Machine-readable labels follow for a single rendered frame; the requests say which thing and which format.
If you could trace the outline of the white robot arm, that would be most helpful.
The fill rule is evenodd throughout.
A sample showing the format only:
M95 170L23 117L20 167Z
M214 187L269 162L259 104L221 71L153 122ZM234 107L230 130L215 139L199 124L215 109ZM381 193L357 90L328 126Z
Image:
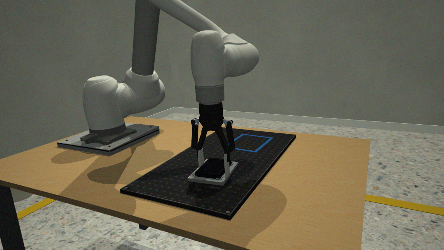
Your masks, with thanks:
M122 83L103 75L83 87L83 107L90 134L86 144L111 144L136 129L126 128L128 115L150 110L165 98L165 87L154 71L160 10L198 31L191 43L191 70L196 101L215 105L224 101L224 78L249 73L259 61L257 49L180 0L135 0L132 67Z

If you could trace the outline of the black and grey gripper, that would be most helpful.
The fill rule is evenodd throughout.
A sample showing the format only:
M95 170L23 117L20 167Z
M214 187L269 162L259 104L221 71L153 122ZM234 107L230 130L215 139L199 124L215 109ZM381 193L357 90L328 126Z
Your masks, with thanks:
M212 130L217 134L220 143L224 150L224 169L228 172L230 169L229 160L230 152L235 149L233 131L232 131L232 120L224 120L223 117L223 105L222 102L215 105L203 105L199 103L199 118L194 118L191 120L192 125L192 138L191 147L197 150L198 154L198 165L199 167L204 164L203 155L203 144L207 135L207 132ZM201 123L202 131L198 142L198 124ZM225 124L228 142L223 133L222 124Z

